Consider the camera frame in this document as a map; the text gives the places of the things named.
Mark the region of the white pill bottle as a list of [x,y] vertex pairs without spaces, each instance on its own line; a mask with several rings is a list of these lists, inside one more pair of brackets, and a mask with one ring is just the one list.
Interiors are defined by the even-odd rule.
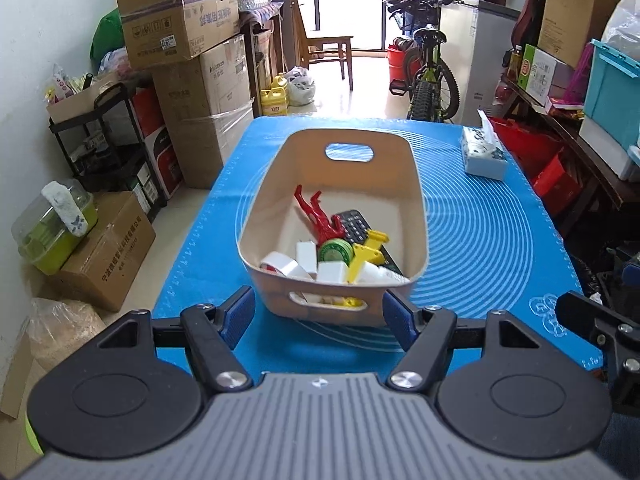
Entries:
[[384,266],[376,266],[373,263],[363,263],[355,278],[355,284],[375,286],[399,286],[408,283],[408,278],[398,274]]

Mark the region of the yellow toy with red knob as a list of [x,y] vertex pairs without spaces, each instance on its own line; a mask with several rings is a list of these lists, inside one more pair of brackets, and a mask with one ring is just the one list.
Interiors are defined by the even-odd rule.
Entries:
[[364,243],[355,243],[352,245],[352,248],[354,248],[354,256],[347,271],[347,281],[349,284],[356,282],[356,278],[358,278],[358,274],[366,262],[382,264],[385,261],[381,248],[389,241],[390,238],[386,233],[368,229]]

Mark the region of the white tape roll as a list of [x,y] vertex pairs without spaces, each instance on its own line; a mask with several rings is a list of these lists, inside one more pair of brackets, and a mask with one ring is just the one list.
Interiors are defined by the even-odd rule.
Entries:
[[285,276],[286,278],[305,281],[312,280],[311,275],[296,260],[282,254],[282,252],[270,252],[260,260],[259,269]]

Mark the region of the small white rectangular box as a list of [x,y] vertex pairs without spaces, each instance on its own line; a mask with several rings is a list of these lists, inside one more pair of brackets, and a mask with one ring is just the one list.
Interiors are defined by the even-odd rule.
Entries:
[[348,265],[344,261],[320,261],[316,281],[321,284],[341,285],[347,283]]

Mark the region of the green ointment tin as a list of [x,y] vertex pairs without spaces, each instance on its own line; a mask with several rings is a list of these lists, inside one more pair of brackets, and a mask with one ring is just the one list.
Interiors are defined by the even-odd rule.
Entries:
[[324,242],[318,250],[318,261],[343,261],[349,266],[354,258],[354,248],[347,240],[332,238]]

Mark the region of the black tv remote control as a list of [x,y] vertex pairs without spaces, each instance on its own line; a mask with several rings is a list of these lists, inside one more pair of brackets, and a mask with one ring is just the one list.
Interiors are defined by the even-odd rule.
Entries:
[[[368,239],[368,231],[371,229],[371,227],[369,222],[367,222],[366,218],[363,217],[362,213],[359,210],[345,210],[339,212],[337,214],[337,217],[340,218],[341,224],[344,226],[346,240],[349,243],[358,243],[361,245],[366,244],[366,240]],[[383,242],[378,243],[378,250],[382,252],[382,255],[384,256],[384,262],[382,263],[382,266],[384,266],[384,268],[396,272],[400,275],[404,275],[390,253],[387,251]]]

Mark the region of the red ultraman action figure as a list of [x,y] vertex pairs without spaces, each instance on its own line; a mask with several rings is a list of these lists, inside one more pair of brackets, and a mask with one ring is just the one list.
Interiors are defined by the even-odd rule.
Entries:
[[321,191],[317,191],[311,196],[310,200],[305,200],[303,196],[303,187],[299,184],[294,191],[294,197],[298,206],[302,208],[314,229],[314,236],[317,244],[321,246],[327,240],[332,238],[345,238],[345,229],[341,224],[337,214],[329,217],[320,204]]

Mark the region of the beige plastic storage basket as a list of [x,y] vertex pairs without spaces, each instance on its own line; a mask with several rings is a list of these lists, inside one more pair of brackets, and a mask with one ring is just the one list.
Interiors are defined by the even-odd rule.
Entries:
[[291,134],[262,179],[238,251],[270,312],[384,325],[386,290],[408,296],[427,267],[410,143],[371,130]]

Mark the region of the white power adapter plug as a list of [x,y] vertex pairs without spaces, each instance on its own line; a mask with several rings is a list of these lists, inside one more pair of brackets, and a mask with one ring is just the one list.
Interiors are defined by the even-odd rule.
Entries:
[[316,278],[318,258],[317,245],[315,242],[311,240],[308,240],[308,242],[297,242],[295,260],[311,278]]

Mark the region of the blue silicone baking mat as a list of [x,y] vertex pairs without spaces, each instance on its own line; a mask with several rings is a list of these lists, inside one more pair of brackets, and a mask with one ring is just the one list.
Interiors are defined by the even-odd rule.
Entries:
[[[261,117],[248,126],[186,236],[153,309],[156,318],[175,318],[194,304],[220,304],[248,283],[236,241],[262,177],[291,133],[330,125],[328,118],[288,116]],[[414,151],[428,263],[413,302],[437,304],[462,318],[506,309],[587,370],[601,367],[601,352],[555,317],[556,298],[579,283],[561,237],[518,166],[510,164],[500,182],[469,176],[456,126],[363,119],[360,127],[400,134]],[[253,377],[386,375],[402,351],[385,328],[299,322],[258,306],[235,355]]]

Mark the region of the brown cardboard box on floor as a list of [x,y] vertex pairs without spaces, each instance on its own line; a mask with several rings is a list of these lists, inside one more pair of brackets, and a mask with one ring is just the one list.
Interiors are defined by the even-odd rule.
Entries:
[[58,296],[117,312],[154,240],[152,223],[131,192],[96,198],[98,222],[47,284]]

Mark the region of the bag of grain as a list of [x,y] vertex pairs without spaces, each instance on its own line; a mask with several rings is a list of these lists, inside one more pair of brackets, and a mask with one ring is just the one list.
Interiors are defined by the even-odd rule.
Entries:
[[26,332],[32,356],[50,372],[105,328],[91,304],[32,298]]

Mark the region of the tissue box with tissue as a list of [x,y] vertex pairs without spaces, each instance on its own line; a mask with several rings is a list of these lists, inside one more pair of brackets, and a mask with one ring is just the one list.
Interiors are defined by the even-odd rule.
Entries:
[[477,110],[477,114],[480,126],[462,129],[464,171],[471,176],[502,181],[508,169],[506,150],[484,110]]

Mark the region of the green lidded plastic container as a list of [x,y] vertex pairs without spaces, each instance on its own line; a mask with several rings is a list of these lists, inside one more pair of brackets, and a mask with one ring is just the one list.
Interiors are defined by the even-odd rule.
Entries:
[[39,194],[14,221],[11,234],[18,253],[40,272],[53,275],[98,222],[93,196],[75,179],[60,181],[78,211],[73,229],[67,229],[53,205]]

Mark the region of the red bags under shelf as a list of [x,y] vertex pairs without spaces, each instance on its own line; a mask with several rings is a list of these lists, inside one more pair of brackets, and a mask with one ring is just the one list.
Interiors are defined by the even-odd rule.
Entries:
[[555,217],[570,206],[582,192],[584,179],[565,144],[546,130],[514,119],[489,120],[548,214]]

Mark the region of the black metal shelf cart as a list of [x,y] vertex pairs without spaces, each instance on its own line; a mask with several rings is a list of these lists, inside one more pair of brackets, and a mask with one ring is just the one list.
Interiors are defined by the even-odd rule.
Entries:
[[50,120],[49,129],[73,177],[87,191],[133,192],[150,220],[166,206],[126,84],[102,90],[85,112],[62,122]]

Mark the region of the lower stacked cardboard box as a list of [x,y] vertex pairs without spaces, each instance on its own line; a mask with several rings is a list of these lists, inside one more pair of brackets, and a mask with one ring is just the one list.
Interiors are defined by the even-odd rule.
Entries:
[[208,190],[254,119],[241,35],[152,77],[184,183]]

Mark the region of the teal plastic storage bin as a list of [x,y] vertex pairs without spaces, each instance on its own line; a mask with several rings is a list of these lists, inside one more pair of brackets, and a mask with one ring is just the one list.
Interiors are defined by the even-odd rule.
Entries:
[[639,139],[640,65],[600,40],[593,39],[591,44],[584,112],[626,152]]

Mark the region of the yellow oil jug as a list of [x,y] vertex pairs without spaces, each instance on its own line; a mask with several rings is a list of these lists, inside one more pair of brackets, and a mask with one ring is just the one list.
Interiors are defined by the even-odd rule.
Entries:
[[288,80],[284,75],[273,78],[269,89],[260,92],[260,105],[265,116],[286,116],[288,114]]

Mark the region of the green black bicycle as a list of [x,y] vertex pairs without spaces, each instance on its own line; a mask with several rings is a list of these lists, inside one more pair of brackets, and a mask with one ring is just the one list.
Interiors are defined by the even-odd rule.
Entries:
[[390,82],[394,96],[409,95],[407,118],[419,122],[446,122],[460,106],[456,78],[442,58],[447,37],[440,29],[442,7],[456,0],[383,0],[394,18],[410,18],[401,30],[411,36],[412,46],[405,55],[404,79]]

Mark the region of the green white product box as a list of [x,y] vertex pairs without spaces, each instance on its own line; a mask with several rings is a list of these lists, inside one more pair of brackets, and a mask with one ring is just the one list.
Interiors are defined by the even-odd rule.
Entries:
[[573,75],[574,70],[569,65],[544,50],[526,44],[518,74],[518,88],[544,105],[549,98],[562,98]]

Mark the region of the wooden chair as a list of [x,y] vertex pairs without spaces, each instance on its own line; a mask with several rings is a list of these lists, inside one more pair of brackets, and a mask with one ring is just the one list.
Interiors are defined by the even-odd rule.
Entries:
[[312,64],[340,64],[341,77],[347,79],[349,90],[354,90],[352,72],[352,35],[324,34],[305,27],[298,0],[291,0],[296,65],[309,68]]

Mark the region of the white chest freezer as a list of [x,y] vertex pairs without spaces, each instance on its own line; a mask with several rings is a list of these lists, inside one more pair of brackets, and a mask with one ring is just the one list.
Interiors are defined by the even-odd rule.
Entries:
[[447,36],[442,57],[460,96],[455,124],[479,126],[477,110],[489,114],[517,19],[518,11],[484,0],[454,0],[442,9],[440,30]]

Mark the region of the open top cardboard box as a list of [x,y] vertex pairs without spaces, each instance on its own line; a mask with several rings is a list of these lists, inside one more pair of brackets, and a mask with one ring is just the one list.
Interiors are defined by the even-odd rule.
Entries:
[[186,62],[240,31],[238,0],[116,0],[130,65]]

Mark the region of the tall cardboard box on shelf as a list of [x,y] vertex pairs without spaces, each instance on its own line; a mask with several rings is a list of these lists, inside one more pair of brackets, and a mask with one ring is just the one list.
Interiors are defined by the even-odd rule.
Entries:
[[591,39],[600,39],[620,0],[546,0],[537,47],[576,68]]

